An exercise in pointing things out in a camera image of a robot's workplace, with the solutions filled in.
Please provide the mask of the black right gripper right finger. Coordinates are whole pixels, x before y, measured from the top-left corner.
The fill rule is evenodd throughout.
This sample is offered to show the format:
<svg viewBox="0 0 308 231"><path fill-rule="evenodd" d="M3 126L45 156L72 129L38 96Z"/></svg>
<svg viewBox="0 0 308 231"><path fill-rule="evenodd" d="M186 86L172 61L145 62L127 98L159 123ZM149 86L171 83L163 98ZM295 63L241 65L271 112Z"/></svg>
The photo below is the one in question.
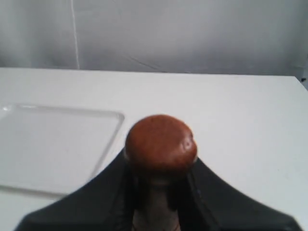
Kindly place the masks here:
<svg viewBox="0 0 308 231"><path fill-rule="evenodd" d="M200 159L171 163L182 231L301 231L290 215L230 186Z"/></svg>

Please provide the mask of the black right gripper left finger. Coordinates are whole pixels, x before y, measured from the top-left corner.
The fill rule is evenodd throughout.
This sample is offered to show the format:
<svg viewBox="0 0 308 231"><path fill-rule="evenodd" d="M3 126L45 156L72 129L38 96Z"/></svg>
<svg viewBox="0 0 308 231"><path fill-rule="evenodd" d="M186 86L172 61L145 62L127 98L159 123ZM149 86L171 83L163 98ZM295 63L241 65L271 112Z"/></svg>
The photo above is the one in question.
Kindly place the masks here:
<svg viewBox="0 0 308 231"><path fill-rule="evenodd" d="M27 214L20 231L130 231L135 185L124 151L77 191Z"/></svg>

